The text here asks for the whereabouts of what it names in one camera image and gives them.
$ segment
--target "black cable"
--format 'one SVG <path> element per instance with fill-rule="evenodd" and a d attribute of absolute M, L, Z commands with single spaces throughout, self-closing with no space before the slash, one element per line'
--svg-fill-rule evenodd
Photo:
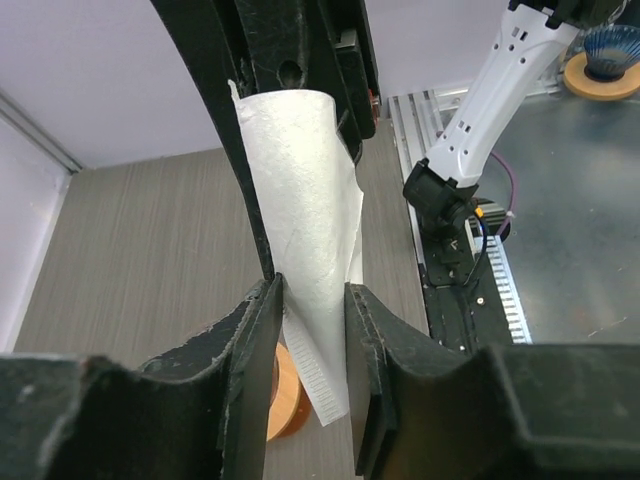
<path fill-rule="evenodd" d="M 474 211 L 473 215 L 476 217 L 476 220 L 478 221 L 478 225 L 482 229 L 482 249 L 480 250 L 480 255 L 478 255 L 478 258 L 473 264 L 473 268 L 471 269 L 471 272 L 469 272 L 469 276 L 467 277 L 467 280 L 462 284 L 463 287 L 466 287 L 467 285 L 469 285 L 473 277 L 477 276 L 478 269 L 480 268 L 480 263 L 483 262 L 484 258 L 487 256 L 487 247 L 489 245 L 489 229 L 487 228 L 487 224 L 482 219 L 482 217 L 478 215 L 477 212 Z"/>

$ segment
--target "wall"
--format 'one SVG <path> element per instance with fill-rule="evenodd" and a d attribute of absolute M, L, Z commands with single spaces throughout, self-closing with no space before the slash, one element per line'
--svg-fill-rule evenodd
<path fill-rule="evenodd" d="M 16 341 L 68 178 L 0 120 L 0 352 Z"/>
<path fill-rule="evenodd" d="M 471 79 L 506 4 L 367 0 L 383 94 Z M 219 146 L 149 0 L 3 0 L 0 65 L 0 90 L 87 167 Z"/>

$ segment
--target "white panel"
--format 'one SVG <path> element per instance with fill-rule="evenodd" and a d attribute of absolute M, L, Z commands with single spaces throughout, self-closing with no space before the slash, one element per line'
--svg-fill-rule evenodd
<path fill-rule="evenodd" d="M 366 0 L 385 97 L 468 84 L 508 0 Z"/>
<path fill-rule="evenodd" d="M 15 344 L 68 179 L 0 120 L 0 352 Z"/>
<path fill-rule="evenodd" d="M 0 88 L 86 166 L 220 145 L 149 0 L 3 0 L 0 65 Z"/>

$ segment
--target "screw hole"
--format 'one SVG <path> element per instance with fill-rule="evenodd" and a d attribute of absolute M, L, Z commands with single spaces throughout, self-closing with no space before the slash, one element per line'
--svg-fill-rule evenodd
<path fill-rule="evenodd" d="M 278 80 L 282 88 L 301 88 L 302 69 L 293 60 L 285 60 L 278 68 Z"/>

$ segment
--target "white paper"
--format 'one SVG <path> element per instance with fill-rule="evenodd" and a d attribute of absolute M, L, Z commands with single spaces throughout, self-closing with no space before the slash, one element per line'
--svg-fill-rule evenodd
<path fill-rule="evenodd" d="M 363 194 L 331 96 L 283 90 L 238 99 L 242 140 L 274 266 L 283 330 L 322 425 L 349 410 L 344 283 L 362 283 Z"/>

